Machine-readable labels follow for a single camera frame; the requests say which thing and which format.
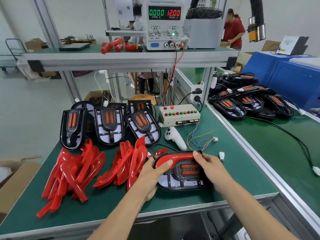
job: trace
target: black pants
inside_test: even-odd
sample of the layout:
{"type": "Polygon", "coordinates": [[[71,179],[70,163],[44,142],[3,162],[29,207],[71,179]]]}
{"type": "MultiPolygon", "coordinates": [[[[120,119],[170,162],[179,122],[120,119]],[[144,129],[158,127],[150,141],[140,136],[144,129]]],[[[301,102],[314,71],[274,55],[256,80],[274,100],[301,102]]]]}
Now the black pants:
{"type": "MultiPolygon", "coordinates": [[[[140,94],[144,94],[146,85],[146,79],[138,77],[138,86],[139,86],[139,92],[140,94]]],[[[148,85],[149,85],[149,92],[153,92],[154,89],[154,80],[153,78],[148,79],[148,85]]]]}

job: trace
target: blue machine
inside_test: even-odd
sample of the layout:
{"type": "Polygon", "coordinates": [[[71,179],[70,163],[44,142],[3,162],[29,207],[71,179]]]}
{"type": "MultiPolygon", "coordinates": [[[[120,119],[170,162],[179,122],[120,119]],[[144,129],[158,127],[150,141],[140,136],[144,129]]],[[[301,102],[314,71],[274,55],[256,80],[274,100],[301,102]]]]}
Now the blue machine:
{"type": "Polygon", "coordinates": [[[259,84],[272,88],[306,111],[320,108],[320,70],[290,62],[300,57],[255,52],[242,72],[254,73],[259,84]]]}

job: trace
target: black hair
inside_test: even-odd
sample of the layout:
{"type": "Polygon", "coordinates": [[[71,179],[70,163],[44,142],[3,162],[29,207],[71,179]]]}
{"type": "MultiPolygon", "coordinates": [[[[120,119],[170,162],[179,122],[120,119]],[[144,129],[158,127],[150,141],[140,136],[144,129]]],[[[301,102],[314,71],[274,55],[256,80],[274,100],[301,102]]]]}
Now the black hair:
{"type": "Polygon", "coordinates": [[[142,6],[139,4],[133,5],[132,11],[133,11],[134,16],[141,16],[142,15],[141,7],[142,6]]]}
{"type": "Polygon", "coordinates": [[[228,9],[227,14],[232,14],[235,18],[240,18],[238,14],[235,14],[235,13],[233,12],[233,9],[232,9],[232,8],[229,8],[229,9],[228,9]]]}

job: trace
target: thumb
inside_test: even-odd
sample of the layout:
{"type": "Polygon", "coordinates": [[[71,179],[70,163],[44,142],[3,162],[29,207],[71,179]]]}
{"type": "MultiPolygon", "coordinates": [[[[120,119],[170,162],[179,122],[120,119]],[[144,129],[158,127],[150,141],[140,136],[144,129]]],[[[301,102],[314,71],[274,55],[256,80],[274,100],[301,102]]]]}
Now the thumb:
{"type": "Polygon", "coordinates": [[[200,164],[202,167],[204,167],[207,164],[207,161],[197,151],[193,151],[192,154],[197,163],[200,164]]]}
{"type": "Polygon", "coordinates": [[[160,167],[155,169],[155,173],[157,174],[158,177],[160,177],[161,174],[164,174],[170,169],[172,164],[173,164],[172,160],[166,161],[160,167]]]}

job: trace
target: woman in red shirt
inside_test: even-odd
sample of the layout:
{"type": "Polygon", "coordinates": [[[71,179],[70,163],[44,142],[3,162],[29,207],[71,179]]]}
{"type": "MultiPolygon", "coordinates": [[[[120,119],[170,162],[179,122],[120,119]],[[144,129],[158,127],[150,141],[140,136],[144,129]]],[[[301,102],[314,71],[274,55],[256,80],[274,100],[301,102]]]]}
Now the woman in red shirt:
{"type": "Polygon", "coordinates": [[[245,34],[246,30],[242,25],[238,14],[234,14],[233,9],[229,9],[226,15],[226,23],[224,24],[224,41],[228,41],[230,48],[241,50],[242,40],[241,37],[245,34]]]}

